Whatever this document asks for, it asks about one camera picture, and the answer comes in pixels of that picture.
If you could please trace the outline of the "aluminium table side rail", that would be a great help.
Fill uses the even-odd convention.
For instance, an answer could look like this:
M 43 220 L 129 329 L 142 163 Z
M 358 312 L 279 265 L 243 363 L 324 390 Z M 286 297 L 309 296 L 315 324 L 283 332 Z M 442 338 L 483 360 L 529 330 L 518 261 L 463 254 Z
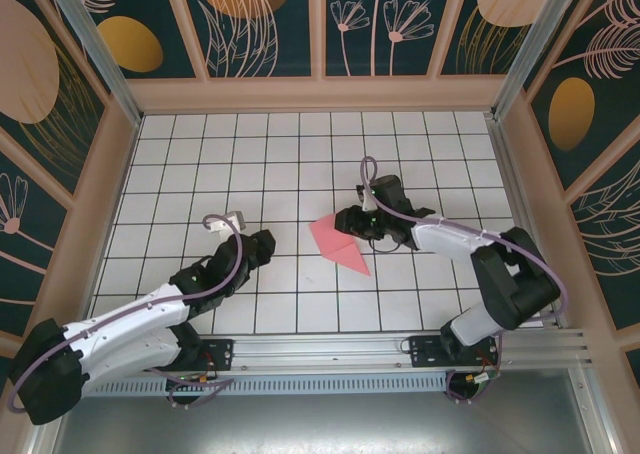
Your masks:
M 504 129 L 492 117 L 491 112 L 485 113 L 484 116 L 515 225 L 526 230 L 533 238 L 538 250 L 543 253 L 542 241 L 539 239 L 533 223 L 528 200 L 522 189 L 521 179 L 513 161 Z

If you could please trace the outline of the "long aluminium mounting rail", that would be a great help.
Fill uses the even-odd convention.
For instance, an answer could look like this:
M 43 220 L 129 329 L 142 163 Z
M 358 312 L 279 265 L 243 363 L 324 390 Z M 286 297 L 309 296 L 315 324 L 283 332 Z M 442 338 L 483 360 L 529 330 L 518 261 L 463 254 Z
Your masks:
M 78 368 L 85 387 L 137 375 L 174 361 L 181 348 L 209 339 L 232 339 L 234 354 L 229 371 L 257 374 L 333 374 L 422 369 L 479 370 L 471 367 L 414 368 L 407 338 L 433 332 L 387 334 L 310 334 L 227 336 L 179 339 L 171 330 L 138 336 L 114 345 L 104 334 L 94 334 L 64 348 L 59 358 Z M 501 369 L 554 369 L 584 366 L 591 356 L 581 332 L 568 329 L 524 329 L 495 339 L 496 364 Z

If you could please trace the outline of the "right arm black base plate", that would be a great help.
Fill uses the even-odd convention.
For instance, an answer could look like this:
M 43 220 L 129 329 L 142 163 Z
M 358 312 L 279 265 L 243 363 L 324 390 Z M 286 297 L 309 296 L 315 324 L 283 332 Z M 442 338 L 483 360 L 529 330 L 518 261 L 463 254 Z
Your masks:
M 414 368 L 447 368 L 471 367 L 482 368 L 484 365 L 496 364 L 498 349 L 494 338 L 487 338 L 479 343 L 463 348 L 451 357 L 441 345 L 437 335 L 416 335 L 407 338 L 408 354 Z

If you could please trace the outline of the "aluminium corner post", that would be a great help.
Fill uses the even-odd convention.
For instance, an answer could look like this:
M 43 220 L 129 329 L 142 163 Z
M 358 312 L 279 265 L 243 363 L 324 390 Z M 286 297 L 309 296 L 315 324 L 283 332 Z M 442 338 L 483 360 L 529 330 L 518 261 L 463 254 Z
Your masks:
M 495 123 L 500 123 L 510 110 L 572 1 L 545 0 L 491 105 L 491 120 Z
M 82 5 L 81 0 L 56 1 L 59 3 L 73 31 L 83 42 L 89 56 L 123 109 L 127 119 L 134 127 L 138 128 L 141 123 L 142 111 L 134 99 L 121 69 L 116 64 L 102 36 L 99 34 L 89 12 Z

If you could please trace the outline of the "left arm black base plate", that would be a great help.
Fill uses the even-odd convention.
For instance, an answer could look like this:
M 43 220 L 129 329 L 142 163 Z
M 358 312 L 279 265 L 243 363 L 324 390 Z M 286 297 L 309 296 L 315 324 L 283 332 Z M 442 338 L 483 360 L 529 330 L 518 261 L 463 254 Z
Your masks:
M 229 371 L 234 354 L 232 339 L 209 339 L 180 349 L 173 362 L 158 366 L 162 372 Z

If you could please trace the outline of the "pink paper sheet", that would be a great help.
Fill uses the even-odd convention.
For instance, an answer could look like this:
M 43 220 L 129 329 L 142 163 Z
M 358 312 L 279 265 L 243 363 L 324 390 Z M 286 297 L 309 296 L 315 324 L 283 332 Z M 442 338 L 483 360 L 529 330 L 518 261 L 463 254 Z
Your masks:
M 324 216 L 309 225 L 322 257 L 337 265 L 370 276 L 370 270 L 353 236 L 335 228 L 336 215 Z

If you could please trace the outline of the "shiny metal sheet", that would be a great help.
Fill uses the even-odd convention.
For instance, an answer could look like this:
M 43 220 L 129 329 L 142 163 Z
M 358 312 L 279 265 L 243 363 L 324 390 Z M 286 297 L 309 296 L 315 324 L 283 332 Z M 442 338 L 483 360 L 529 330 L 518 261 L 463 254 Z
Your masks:
M 513 371 L 456 403 L 437 392 L 89 398 L 21 454 L 629 454 L 588 369 Z

